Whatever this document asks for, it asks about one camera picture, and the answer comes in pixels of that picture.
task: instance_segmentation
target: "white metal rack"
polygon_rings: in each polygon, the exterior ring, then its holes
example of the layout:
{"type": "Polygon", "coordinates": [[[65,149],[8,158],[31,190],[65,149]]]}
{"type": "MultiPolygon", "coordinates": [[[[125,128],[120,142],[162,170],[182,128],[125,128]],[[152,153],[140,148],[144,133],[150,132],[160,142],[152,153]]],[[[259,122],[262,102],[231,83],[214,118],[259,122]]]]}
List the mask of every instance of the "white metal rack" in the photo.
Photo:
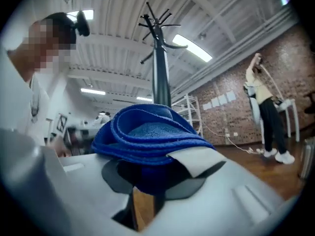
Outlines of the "white metal rack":
{"type": "Polygon", "coordinates": [[[203,137],[202,121],[198,98],[186,94],[182,99],[172,104],[172,109],[180,114],[197,133],[203,137]]]}

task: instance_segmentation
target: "white shelf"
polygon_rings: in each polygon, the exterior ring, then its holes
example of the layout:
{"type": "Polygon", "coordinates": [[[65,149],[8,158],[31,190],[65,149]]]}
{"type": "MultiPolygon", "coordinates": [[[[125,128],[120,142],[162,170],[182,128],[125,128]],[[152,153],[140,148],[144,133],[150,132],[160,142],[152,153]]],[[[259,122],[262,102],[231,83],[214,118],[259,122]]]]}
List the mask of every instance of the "white shelf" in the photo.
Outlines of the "white shelf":
{"type": "Polygon", "coordinates": [[[185,116],[185,120],[189,122],[191,126],[193,123],[198,122],[199,127],[196,131],[201,137],[203,137],[202,121],[197,97],[186,94],[182,99],[174,102],[172,107],[178,114],[183,117],[185,116]],[[198,119],[192,119],[192,113],[197,113],[196,117],[198,119]]]}
{"type": "Polygon", "coordinates": [[[177,113],[178,114],[182,114],[182,115],[188,115],[188,113],[189,113],[189,109],[188,108],[184,108],[184,109],[181,109],[181,110],[179,110],[179,111],[177,111],[177,113]]]}

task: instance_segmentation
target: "black pants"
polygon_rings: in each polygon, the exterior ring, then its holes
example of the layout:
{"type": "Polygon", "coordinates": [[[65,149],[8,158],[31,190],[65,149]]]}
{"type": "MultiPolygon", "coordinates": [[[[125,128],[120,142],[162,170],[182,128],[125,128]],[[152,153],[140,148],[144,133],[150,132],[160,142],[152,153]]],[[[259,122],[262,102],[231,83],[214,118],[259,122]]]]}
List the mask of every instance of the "black pants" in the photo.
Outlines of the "black pants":
{"type": "Polygon", "coordinates": [[[284,127],[273,101],[271,98],[266,99],[259,105],[259,108],[261,118],[264,121],[265,149],[271,151],[272,137],[275,135],[280,154],[285,153],[284,127]]]}

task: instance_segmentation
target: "white sneakers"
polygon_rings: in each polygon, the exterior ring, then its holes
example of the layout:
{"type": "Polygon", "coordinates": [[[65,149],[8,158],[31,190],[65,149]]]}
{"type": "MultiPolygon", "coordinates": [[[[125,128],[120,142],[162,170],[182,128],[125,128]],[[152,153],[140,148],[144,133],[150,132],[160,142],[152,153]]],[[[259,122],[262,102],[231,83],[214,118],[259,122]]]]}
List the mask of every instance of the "white sneakers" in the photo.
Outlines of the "white sneakers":
{"type": "Polygon", "coordinates": [[[275,148],[273,148],[271,151],[266,151],[264,152],[264,157],[270,157],[272,155],[276,155],[275,159],[279,163],[283,164],[292,164],[295,161],[294,156],[292,156],[289,151],[287,151],[284,154],[280,154],[275,148]]]}
{"type": "Polygon", "coordinates": [[[286,151],[284,154],[280,154],[279,152],[276,154],[275,159],[279,163],[284,164],[292,164],[295,161],[294,156],[292,156],[289,151],[286,151]]]}
{"type": "Polygon", "coordinates": [[[275,149],[275,148],[273,148],[271,151],[267,151],[267,150],[265,150],[265,152],[264,152],[264,157],[270,157],[270,156],[272,156],[272,155],[275,155],[275,154],[277,154],[277,149],[275,149]]]}

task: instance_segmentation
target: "hand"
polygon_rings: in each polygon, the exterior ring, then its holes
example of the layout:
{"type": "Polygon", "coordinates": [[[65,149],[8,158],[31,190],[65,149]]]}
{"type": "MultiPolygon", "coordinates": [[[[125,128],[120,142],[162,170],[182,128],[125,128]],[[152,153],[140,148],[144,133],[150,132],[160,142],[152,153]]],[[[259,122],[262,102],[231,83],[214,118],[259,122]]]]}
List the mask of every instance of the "hand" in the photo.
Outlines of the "hand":
{"type": "Polygon", "coordinates": [[[52,148],[58,157],[68,157],[71,156],[71,151],[66,148],[61,136],[56,137],[51,144],[49,145],[52,148]]]}
{"type": "Polygon", "coordinates": [[[253,65],[258,64],[261,57],[262,57],[262,55],[260,53],[256,53],[254,58],[252,59],[251,63],[253,65]]]}

